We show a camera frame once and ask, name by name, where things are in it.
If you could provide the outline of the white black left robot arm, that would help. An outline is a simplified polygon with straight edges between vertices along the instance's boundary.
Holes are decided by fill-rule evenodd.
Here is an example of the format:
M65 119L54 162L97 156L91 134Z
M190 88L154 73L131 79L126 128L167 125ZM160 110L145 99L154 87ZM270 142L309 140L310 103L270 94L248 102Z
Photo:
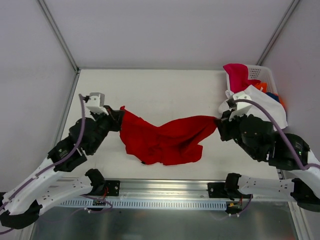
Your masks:
M91 168L69 184L50 188L96 153L109 132L119 132L123 109L103 106L101 113L90 112L68 130L68 136L50 150L40 166L20 185L0 194L0 224L20 230L35 223L56 205L81 195L103 194L106 181L98 169Z

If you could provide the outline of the red t shirt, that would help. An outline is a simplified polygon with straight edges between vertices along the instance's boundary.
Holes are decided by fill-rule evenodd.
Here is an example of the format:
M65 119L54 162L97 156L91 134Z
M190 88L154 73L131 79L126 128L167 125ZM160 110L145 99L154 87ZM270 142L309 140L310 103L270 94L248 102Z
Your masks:
M155 126L124 106L120 109L124 111L124 117L119 137L126 153L135 156L144 165L195 163L203 154L200 142L217 129L214 116L190 116Z

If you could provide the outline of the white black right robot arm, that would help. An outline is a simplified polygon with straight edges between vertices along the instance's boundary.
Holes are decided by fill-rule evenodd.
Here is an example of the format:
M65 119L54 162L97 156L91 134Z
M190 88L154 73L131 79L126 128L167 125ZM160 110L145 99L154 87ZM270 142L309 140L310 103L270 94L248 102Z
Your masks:
M230 111L214 120L222 141L233 140L253 160L268 163L278 170L294 175L289 179L263 179L239 173L229 173L224 193L231 200L254 195L279 198L310 212L320 211L320 170L310 167L302 170L281 135L269 121L252 114L229 119Z

